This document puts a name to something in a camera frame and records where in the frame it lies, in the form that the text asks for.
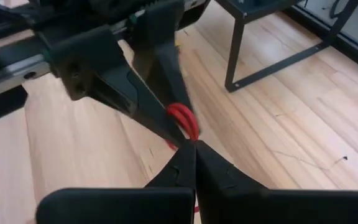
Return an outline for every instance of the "red rubber band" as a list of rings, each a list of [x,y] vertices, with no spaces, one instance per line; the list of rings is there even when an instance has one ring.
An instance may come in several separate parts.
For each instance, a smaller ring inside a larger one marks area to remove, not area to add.
[[[167,113],[175,118],[177,123],[189,135],[190,140],[198,140],[200,129],[198,128],[197,119],[187,106],[181,103],[173,103],[167,107]],[[172,143],[169,141],[167,143],[171,149],[176,150],[176,147]]]

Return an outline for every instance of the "chair seat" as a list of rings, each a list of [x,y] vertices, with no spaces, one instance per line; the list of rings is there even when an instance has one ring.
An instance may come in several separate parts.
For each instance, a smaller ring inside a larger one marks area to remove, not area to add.
[[[284,10],[302,0],[216,0],[235,18],[250,17],[249,21],[259,19],[277,11]]]

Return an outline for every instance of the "wooden floor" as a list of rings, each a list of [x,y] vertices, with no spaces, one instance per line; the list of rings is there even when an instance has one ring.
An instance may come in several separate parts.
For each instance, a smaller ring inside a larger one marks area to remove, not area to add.
[[[270,188],[358,189],[358,65],[330,48],[229,94],[233,25],[212,2],[177,34],[201,139]],[[318,42],[282,14],[247,25],[243,39],[236,78]],[[25,88],[25,108],[0,119],[0,223],[33,223],[37,203],[64,187],[141,187],[173,155],[122,114],[70,101],[52,75]]]

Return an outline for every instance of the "black chair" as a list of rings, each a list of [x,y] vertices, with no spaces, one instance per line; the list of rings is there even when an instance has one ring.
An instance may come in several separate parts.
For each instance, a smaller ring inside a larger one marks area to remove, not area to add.
[[[323,38],[323,41],[320,44],[292,55],[291,57],[288,57],[233,83],[244,26],[256,19],[260,19],[274,12],[292,7],[298,2],[301,2],[301,0],[216,0],[216,2],[236,19],[231,42],[229,63],[227,66],[226,80],[224,84],[229,92],[234,92],[329,47],[358,6],[358,0],[349,0],[344,10],[340,13],[337,21],[329,30],[326,38]]]

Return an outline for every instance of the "screw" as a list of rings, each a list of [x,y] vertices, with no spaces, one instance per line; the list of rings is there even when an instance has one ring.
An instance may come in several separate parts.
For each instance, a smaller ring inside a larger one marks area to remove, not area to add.
[[[77,94],[79,95],[84,95],[85,94],[85,89],[84,89],[84,86],[82,84],[78,84],[76,87],[75,87],[75,91],[77,92]]]
[[[77,63],[73,62],[69,65],[69,71],[71,73],[71,77],[76,78],[80,76],[81,67]]]
[[[35,72],[29,72],[27,74],[25,74],[23,77],[26,79],[26,80],[29,80],[31,78],[34,78],[36,76],[37,73]]]

